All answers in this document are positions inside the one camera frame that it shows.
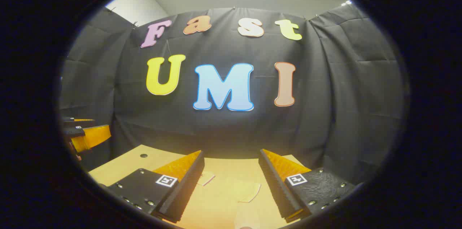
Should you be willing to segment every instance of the yellow letter u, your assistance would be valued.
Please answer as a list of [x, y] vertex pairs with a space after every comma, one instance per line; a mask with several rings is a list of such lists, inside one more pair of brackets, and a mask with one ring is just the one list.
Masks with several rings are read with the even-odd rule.
[[159, 84], [159, 71], [160, 65], [164, 62], [164, 58], [152, 58], [147, 61], [147, 77], [146, 87], [151, 94], [157, 96], [165, 96], [170, 94], [178, 86], [178, 80], [180, 78], [180, 66], [181, 62], [185, 60], [184, 55], [173, 55], [169, 57], [170, 65], [170, 77], [167, 83]]

